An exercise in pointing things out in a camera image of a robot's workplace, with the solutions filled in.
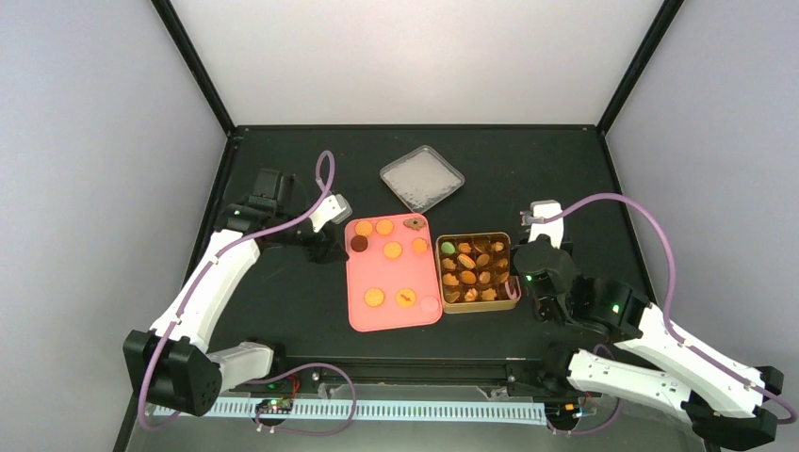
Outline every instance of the black mat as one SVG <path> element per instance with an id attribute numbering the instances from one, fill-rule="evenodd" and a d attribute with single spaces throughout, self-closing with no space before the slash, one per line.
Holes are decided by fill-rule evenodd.
<path id="1" fill-rule="evenodd" d="M 334 190 L 351 203 L 350 218 L 406 213 L 378 171 L 418 146 L 430 145 L 466 178 L 465 185 L 426 215 L 440 234 L 505 231 L 521 236 L 518 212 L 532 201 L 564 206 L 613 191 L 611 168 L 596 131 L 573 128 L 296 128 L 239 127 L 241 134 L 223 202 L 253 187 L 262 167 L 293 172 L 312 201 L 318 154 L 334 152 Z M 303 204 L 296 190 L 297 210 Z M 605 275 L 644 291 L 644 273 L 623 209 L 595 203 L 566 221 L 575 260 L 589 275 Z M 264 253 L 220 317 L 211 351 L 248 337 L 278 341 L 294 357 L 496 360 L 540 358 L 555 340 L 583 345 L 565 331 L 533 320 L 530 302 L 499 313 L 446 315 L 427 327 L 360 333 L 347 316 L 344 264 L 318 266 L 300 250 Z"/>

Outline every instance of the white linear rail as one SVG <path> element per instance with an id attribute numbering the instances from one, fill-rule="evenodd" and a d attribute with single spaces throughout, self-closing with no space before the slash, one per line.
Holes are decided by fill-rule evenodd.
<path id="1" fill-rule="evenodd" d="M 255 406 L 260 402 L 261 399 L 220 397 L 204 417 L 252 418 Z M 351 406 L 351 400 L 297 399 L 291 413 L 263 413 L 261 418 L 344 420 L 350 414 Z M 167 416 L 171 413 L 168 408 L 155 407 L 153 415 Z M 546 425 L 544 404 L 522 402 L 359 400 L 354 420 Z"/>

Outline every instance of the pink tray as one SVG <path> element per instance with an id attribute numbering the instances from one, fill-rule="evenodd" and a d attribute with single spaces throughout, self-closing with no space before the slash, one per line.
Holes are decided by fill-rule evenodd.
<path id="1" fill-rule="evenodd" d="M 350 306 L 350 325 L 358 331 L 391 330 L 394 328 L 430 325 L 441 318 L 442 307 L 438 292 L 438 280 L 433 257 L 434 243 L 430 240 L 430 228 L 425 226 L 414 231 L 402 224 L 408 218 L 423 218 L 419 214 L 395 215 L 392 217 L 359 218 L 350 221 L 344 229 L 347 240 L 347 301 Z M 367 237 L 366 251 L 355 252 L 350 241 L 355 236 L 358 221 L 370 221 L 376 226 L 381 219 L 394 223 L 394 231 L 380 235 L 375 228 Z M 411 242 L 421 237 L 427 240 L 428 250 L 416 253 Z M 402 245 L 402 254 L 397 259 L 389 259 L 383 254 L 383 246 L 388 242 Z M 364 294 L 370 288 L 383 290 L 385 300 L 377 307 L 364 301 Z M 395 299 L 400 289 L 411 289 L 416 293 L 416 303 L 408 308 L 399 306 Z"/>

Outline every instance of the robotic arm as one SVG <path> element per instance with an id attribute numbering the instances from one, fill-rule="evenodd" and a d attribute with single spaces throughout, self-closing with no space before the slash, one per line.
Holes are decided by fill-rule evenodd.
<path id="1" fill-rule="evenodd" d="M 175 325 L 157 357 L 146 389 L 147 402 L 202 416 L 222 391 L 269 374 L 274 354 L 269 344 L 244 342 L 206 354 L 217 320 L 241 278 L 270 244 L 304 248 L 308 259 L 315 263 L 346 261 L 347 253 L 328 223 L 348 217 L 350 206 L 341 195 L 330 195 L 308 219 L 268 237 L 241 242 L 217 256 L 245 235 L 293 220 L 285 211 L 293 184 L 294 176 L 262 169 L 253 194 L 222 211 L 201 263 L 166 313 L 149 331 L 128 334 L 122 348 L 137 396 L 156 345 L 168 334 L 172 323 Z M 187 295 L 188 303 L 181 312 Z"/>
<path id="2" fill-rule="evenodd" d="M 761 408 L 767 399 L 706 361 L 690 346 L 734 369 L 775 395 L 783 375 L 773 367 L 752 367 L 727 358 L 673 324 L 679 343 L 666 329 L 663 313 L 627 285 L 581 275 L 563 242 L 563 220 L 541 224 L 533 218 L 561 213 L 556 202 L 535 202 L 522 213 L 530 226 L 527 243 L 513 253 L 513 273 L 533 295 L 536 315 L 599 342 L 645 358 L 661 370 L 600 358 L 586 350 L 556 346 L 547 365 L 564 388 L 629 399 L 668 412 L 692 425 L 702 438 L 732 450 L 748 450 L 774 440 L 777 419 Z"/>

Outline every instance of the white wall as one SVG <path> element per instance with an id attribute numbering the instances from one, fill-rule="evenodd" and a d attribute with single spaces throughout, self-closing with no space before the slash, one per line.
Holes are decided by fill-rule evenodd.
<path id="1" fill-rule="evenodd" d="M 685 2 L 609 134 L 677 258 L 674 318 L 799 404 L 799 3 Z M 636 221 L 662 293 L 660 244 Z M 768 405 L 780 417 L 779 407 Z M 799 427 L 762 450 L 799 450 Z"/>
<path id="2" fill-rule="evenodd" d="M 596 124 L 661 0 L 176 0 L 236 124 Z"/>
<path id="3" fill-rule="evenodd" d="M 150 2 L 0 14 L 0 449 L 110 450 L 224 136 Z"/>

